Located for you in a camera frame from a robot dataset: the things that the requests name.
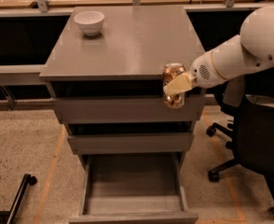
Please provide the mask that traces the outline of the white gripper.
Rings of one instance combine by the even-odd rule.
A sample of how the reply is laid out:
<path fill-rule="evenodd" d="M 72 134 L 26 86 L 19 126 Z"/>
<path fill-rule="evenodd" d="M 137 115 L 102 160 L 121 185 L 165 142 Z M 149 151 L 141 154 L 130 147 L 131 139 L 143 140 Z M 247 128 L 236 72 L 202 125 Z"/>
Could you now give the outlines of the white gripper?
<path fill-rule="evenodd" d="M 164 86 L 164 93 L 167 96 L 173 96 L 191 91 L 196 85 L 208 89 L 225 82 L 214 68 L 212 63 L 212 53 L 210 51 L 199 56 L 192 63 L 190 71 L 191 73 L 182 73 Z"/>

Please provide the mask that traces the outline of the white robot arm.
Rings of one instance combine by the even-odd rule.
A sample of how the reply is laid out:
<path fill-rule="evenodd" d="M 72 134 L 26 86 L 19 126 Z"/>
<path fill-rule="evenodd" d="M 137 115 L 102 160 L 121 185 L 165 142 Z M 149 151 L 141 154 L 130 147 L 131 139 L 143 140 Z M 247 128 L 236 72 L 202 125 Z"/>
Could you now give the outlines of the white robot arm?
<path fill-rule="evenodd" d="M 188 71 L 163 87 L 166 95 L 204 89 L 274 67 L 274 7 L 252 12 L 240 33 L 199 56 Z"/>

